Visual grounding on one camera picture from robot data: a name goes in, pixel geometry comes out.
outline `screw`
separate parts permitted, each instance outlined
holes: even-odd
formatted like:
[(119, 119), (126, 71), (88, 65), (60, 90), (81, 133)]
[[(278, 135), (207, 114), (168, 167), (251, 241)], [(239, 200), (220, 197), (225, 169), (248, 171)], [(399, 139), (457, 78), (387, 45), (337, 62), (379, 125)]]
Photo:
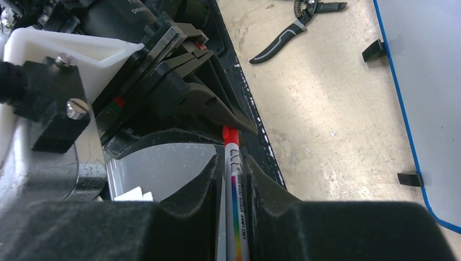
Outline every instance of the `screw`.
[(72, 98), (67, 101), (67, 117), (80, 120), (90, 111), (88, 104), (80, 99)]
[(54, 64), (60, 69), (67, 69), (77, 66), (77, 60), (71, 55), (67, 56), (66, 53), (59, 53)]

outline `black metal bracket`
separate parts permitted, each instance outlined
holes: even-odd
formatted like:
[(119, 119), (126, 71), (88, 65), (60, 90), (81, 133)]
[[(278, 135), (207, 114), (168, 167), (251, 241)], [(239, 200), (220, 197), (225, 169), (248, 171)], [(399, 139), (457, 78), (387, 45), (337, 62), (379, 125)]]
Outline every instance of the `black metal bracket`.
[(416, 171), (400, 172), (397, 173), (398, 182), (401, 185), (411, 186), (411, 187), (422, 187), (424, 182), (422, 178)]
[(369, 45), (369, 47), (367, 47), (367, 49), (362, 52), (363, 61), (366, 63), (386, 55), (387, 51), (385, 43), (383, 43), (380, 39), (374, 41)]

